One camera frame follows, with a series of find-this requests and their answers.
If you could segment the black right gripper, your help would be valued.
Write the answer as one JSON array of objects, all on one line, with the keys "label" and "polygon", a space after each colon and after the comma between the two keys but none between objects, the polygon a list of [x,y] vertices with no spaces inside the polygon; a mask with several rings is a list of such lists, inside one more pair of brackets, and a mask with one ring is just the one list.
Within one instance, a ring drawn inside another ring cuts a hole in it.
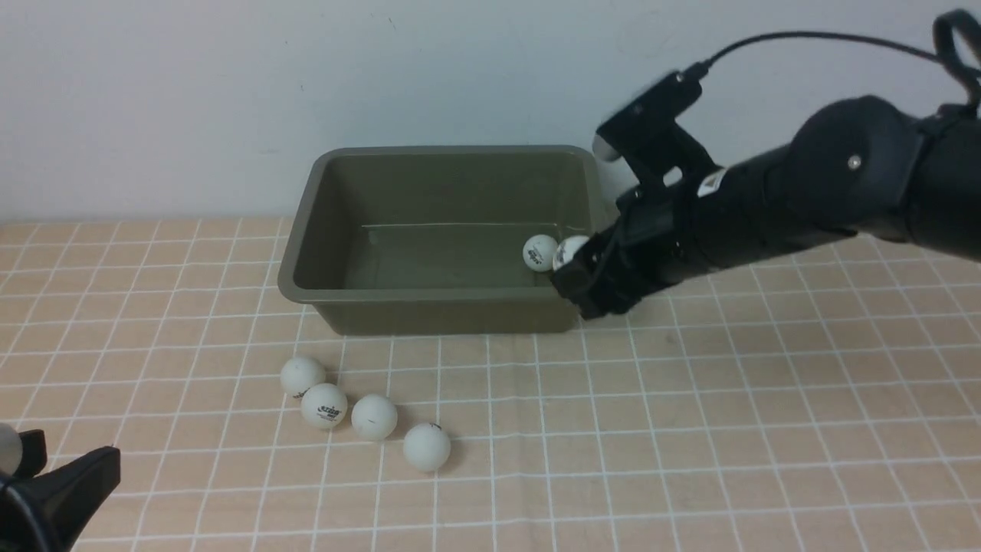
[{"label": "black right gripper", "polygon": [[581,317],[627,314],[651,294],[737,265],[737,199],[630,192],[614,223],[577,245],[550,282]]}]

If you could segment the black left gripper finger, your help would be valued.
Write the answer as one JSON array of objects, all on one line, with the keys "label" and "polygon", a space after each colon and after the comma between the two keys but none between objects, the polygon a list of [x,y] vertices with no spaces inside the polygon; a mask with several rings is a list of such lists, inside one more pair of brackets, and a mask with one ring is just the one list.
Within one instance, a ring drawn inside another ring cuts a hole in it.
[{"label": "black left gripper finger", "polygon": [[104,446],[47,474],[2,472],[3,551],[70,551],[120,484],[120,449]]},{"label": "black left gripper finger", "polygon": [[42,429],[1,430],[1,472],[11,478],[34,478],[47,465],[47,443]]}]

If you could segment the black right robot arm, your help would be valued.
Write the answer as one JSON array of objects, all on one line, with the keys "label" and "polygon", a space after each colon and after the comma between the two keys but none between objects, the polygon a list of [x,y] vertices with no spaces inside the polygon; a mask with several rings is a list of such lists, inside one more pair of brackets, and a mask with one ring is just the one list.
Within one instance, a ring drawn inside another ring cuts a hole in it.
[{"label": "black right robot arm", "polygon": [[918,120],[878,97],[845,99],[732,166],[652,153],[630,167],[640,182],[616,220],[551,276],[585,319],[860,234],[979,260],[979,118],[959,106]]}]

